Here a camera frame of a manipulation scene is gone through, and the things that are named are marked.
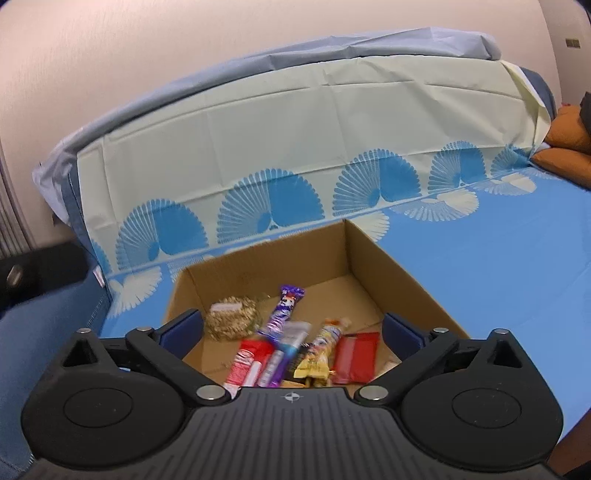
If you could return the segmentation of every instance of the blue bed sheet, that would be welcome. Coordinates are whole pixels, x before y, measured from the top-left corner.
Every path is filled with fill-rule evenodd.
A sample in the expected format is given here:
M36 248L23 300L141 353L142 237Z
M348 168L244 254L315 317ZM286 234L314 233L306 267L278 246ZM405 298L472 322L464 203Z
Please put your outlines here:
M565 433L587 412L591 192L528 167L352 218L471 337L485 338L496 327L512 330L556 395ZM228 249L112 277L112 291L127 300L114 299L102 336L159 326L178 272Z

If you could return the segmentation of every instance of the snack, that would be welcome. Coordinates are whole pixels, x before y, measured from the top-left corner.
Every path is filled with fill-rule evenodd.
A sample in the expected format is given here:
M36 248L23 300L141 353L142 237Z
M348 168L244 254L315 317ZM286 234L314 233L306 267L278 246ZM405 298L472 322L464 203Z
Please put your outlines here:
M326 320L322 330L312 342L308 354L295 369L294 377L328 380L330 375L330 354L349 325L349 319Z
M296 303L304 296L305 292L303 288L283 285L281 287L281 300L271 313L267 324L258 333L268 338L272 343L277 344L283 335L286 321L290 319Z
M335 384L368 383L374 377L379 333L358 333L341 338L335 354Z
M209 307L205 328L214 340L238 340L259 328L256 303L246 297L227 297Z
M313 378L312 379L312 387L314 388L324 388L324 387L332 387L332 381L330 378Z
M240 342L240 348L234 357L230 373L223 385L230 392L232 398L236 397L238 390L240 390L240 387L244 383L260 344L260 340L243 340Z
M265 340L260 341L260 345L255 352L255 358L252 362L251 369L248 371L248 374L242 383L243 387L253 387L256 384L261 372L264 371L268 360L271 358L273 350L275 349L269 342Z
M281 382L281 388L306 388L306 385L302 383L291 382L289 380L284 380L283 382Z
M289 365L287 365L285 375L283 376L283 382L281 383L282 387L283 384L285 384L286 382L289 382L290 384L300 384L302 387L306 386L306 379L296 378L294 377L294 373L296 372L298 365L308 354L308 350L310 349L310 347L311 343L302 343L300 345L300 349L298 350L297 355L293 358Z
M288 364L297 355L298 348L308 336L310 324L308 322L289 322L285 325L283 338L267 366L259 377L259 387L277 388L281 385L283 375Z

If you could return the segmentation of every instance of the purple candy wrapper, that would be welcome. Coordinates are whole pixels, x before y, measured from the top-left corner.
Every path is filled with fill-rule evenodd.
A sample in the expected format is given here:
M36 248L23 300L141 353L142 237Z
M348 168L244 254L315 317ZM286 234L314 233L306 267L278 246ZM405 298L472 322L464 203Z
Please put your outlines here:
M304 296L306 291L303 288L293 285L281 286L281 300L271 313L267 324L260 328L258 333L265 336L274 344L278 344L283 336L283 327L290 319L296 303Z
M261 373L257 385L259 387L277 388L281 385L285 370L297 355L302 342L308 336L308 322L289 322L285 325L281 343L271 355L265 369Z

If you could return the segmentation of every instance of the bed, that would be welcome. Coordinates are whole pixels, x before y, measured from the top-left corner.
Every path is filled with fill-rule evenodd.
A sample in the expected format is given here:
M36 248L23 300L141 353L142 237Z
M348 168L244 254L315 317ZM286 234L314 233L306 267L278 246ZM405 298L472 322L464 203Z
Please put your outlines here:
M187 265L347 217L470 336L511 329L568 432L591 406L591 197L529 165L553 106L479 35L470 54L384 35L279 49L66 139L35 179L102 267L101 335L159 326ZM44 183L64 165L59 191Z

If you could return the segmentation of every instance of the candy bar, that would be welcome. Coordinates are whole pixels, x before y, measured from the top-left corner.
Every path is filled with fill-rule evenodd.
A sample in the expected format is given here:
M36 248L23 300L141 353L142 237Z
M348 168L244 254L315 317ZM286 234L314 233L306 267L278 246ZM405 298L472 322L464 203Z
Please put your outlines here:
M294 377L327 380L330 375L330 354L349 325L348 319L326 320L322 330L312 342L308 354L295 370Z
M358 333L341 339L336 348L333 383L368 383L374 377L379 333Z
M289 322L285 325L281 343L271 355L257 382L259 387L277 388L281 385L288 364L297 355L298 348L308 336L309 330L308 322Z
M286 382L288 382L290 385L291 384L300 384L301 387L306 386L306 379L305 378L296 378L296 377L294 377L294 374L296 372L298 365L302 362L302 360L308 354L308 350L310 349L310 347L311 347L310 343L302 343L300 345L300 349L298 350L297 355L289 363L289 365L287 366L287 369L285 370L285 375L283 377L284 380L281 384L282 387L284 386L284 384Z
M230 392L232 398L236 397L238 390L244 383L260 344L260 340L243 340L240 342L240 348L234 357L230 373L223 385Z
M286 321L290 319L296 303L304 296L305 292L303 288L283 285L281 287L281 300L271 313L267 324L258 332L275 345L278 344L283 336Z
M275 349L269 342L264 340L260 342L259 347L256 349L251 369L248 371L248 374L242 383L243 387L253 387L256 384L261 372L265 369L268 360L273 354L273 350Z

